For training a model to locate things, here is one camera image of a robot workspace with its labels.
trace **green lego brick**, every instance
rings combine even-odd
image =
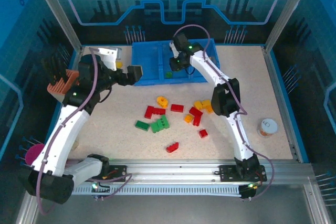
[[[141,122],[141,121],[138,120],[135,124],[135,127],[139,128],[139,129],[142,129],[144,131],[148,131],[149,124]]]
[[[172,72],[166,72],[166,79],[171,79],[173,77]]]
[[[170,125],[165,115],[161,116],[161,122],[163,123],[165,129],[169,129]]]
[[[158,120],[157,120],[157,124],[158,124],[158,127],[159,127],[159,130],[160,130],[160,131],[164,129],[164,125],[163,125],[163,122],[162,122],[161,119],[158,119]]]
[[[160,129],[159,129],[159,126],[157,125],[158,123],[151,123],[151,128],[152,128],[152,131],[153,133],[156,133],[156,132],[159,132]]]

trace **blue plastic tray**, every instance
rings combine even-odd
[[[191,39],[191,43],[198,42],[205,47],[207,39]],[[169,49],[170,40],[166,41],[149,41],[149,42],[134,42],[132,45],[132,65],[141,65],[143,76],[138,81],[136,86],[148,86],[158,84],[178,84],[192,82],[206,82],[204,77],[195,70],[192,75],[187,74],[184,70],[173,72],[169,66],[169,59],[173,57],[173,53]],[[214,64],[220,68],[218,55],[213,39],[206,49],[209,57]],[[188,72],[191,72],[193,67],[189,67]],[[172,72],[172,78],[166,78],[166,73]]]

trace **table surface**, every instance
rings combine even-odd
[[[131,63],[131,46],[122,48],[123,68]],[[221,70],[240,84],[241,104],[248,112],[243,125],[252,148],[272,159],[292,159],[284,125],[260,46],[216,46]],[[211,99],[213,87],[208,83],[155,86],[113,86],[110,97],[96,105],[89,121],[78,135],[79,146],[69,158],[85,158],[91,153],[111,159],[233,159],[232,139],[225,122],[204,111],[199,127],[184,122],[194,101]],[[148,105],[157,106],[156,98],[164,96],[169,103],[185,106],[184,113],[166,111],[170,128],[153,133],[134,127],[137,120],[151,123],[159,118],[145,119]],[[278,132],[263,138],[257,127],[263,118],[278,123]],[[209,136],[200,138],[206,129]],[[179,142],[179,149],[167,153],[165,148]]]

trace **toy block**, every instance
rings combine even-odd
[[[200,122],[201,122],[201,117],[198,116],[198,115],[195,116],[195,117],[194,117],[194,121],[193,121],[193,125],[195,125],[195,126],[199,126]]]
[[[135,124],[135,127],[139,128],[139,129],[142,129],[144,131],[148,131],[149,124],[141,122],[141,121],[138,120]]]
[[[164,109],[166,109],[166,108],[168,107],[168,100],[166,99],[166,97],[158,97],[158,98],[156,99],[156,101],[157,101],[157,104],[158,104],[160,107],[162,107],[162,108],[164,108]]]
[[[147,106],[146,113],[145,113],[144,117],[147,118],[147,119],[151,119],[152,115],[153,115],[153,109],[154,109],[153,106]]]
[[[166,151],[167,151],[168,153],[172,153],[172,152],[175,152],[177,149],[178,149],[178,142],[176,142],[176,143],[174,143],[174,144],[168,146],[168,147],[166,148]]]
[[[154,115],[165,115],[166,109],[153,108],[153,114]]]
[[[211,106],[211,101],[210,100],[202,101],[202,108],[206,108],[207,106]]]
[[[158,119],[156,123],[158,124],[157,126],[159,127],[159,131],[164,129],[163,122],[161,119]]]
[[[181,112],[181,113],[183,113],[184,106],[183,105],[178,105],[178,104],[172,104],[170,110],[173,111],[173,112]]]
[[[151,128],[152,128],[152,131],[153,133],[156,133],[156,132],[159,132],[160,129],[159,129],[159,126],[157,125],[158,123],[151,123]]]
[[[201,138],[208,136],[208,133],[206,132],[206,130],[200,130],[198,133]]]
[[[160,120],[161,120],[165,129],[170,128],[169,122],[168,122],[167,117],[165,115],[162,115]]]
[[[194,117],[190,114],[186,115],[184,118],[184,121],[186,121],[187,123],[190,123],[192,120],[194,119]]]
[[[194,107],[197,108],[198,110],[201,110],[203,108],[203,105],[200,101],[194,102]]]
[[[115,63],[117,68],[122,68],[122,62],[121,61],[116,61]]]
[[[199,116],[201,117],[203,115],[203,112],[202,111],[199,111],[197,108],[195,107],[192,107],[190,110],[189,110],[189,114],[193,115],[193,116]]]
[[[214,110],[212,109],[211,105],[210,106],[207,106],[205,107],[206,111],[208,112],[208,114],[211,114],[214,112]]]

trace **red toy block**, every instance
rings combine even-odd
[[[173,112],[181,112],[181,113],[183,113],[184,106],[183,105],[178,105],[178,104],[172,104],[170,110],[173,111]]]
[[[201,117],[200,116],[195,116],[194,121],[193,121],[193,125],[199,126],[200,122],[201,122]]]
[[[197,117],[199,116],[199,119],[201,119],[201,116],[203,115],[203,112],[202,111],[199,111],[197,108],[195,107],[192,107],[190,110],[189,110],[189,114]]]
[[[162,108],[153,108],[154,115],[166,115],[166,109]]]
[[[145,118],[147,118],[147,119],[151,119],[151,118],[152,118],[152,115],[153,115],[153,109],[154,109],[153,106],[148,106],[148,107],[147,107],[147,109],[146,109],[146,113],[145,113]]]
[[[176,143],[174,143],[174,144],[168,146],[168,147],[166,148],[166,151],[167,151],[168,153],[171,153],[171,152],[175,152],[177,149],[178,149],[178,142],[176,142]]]
[[[208,133],[206,132],[206,130],[200,130],[198,133],[201,138],[208,136]]]

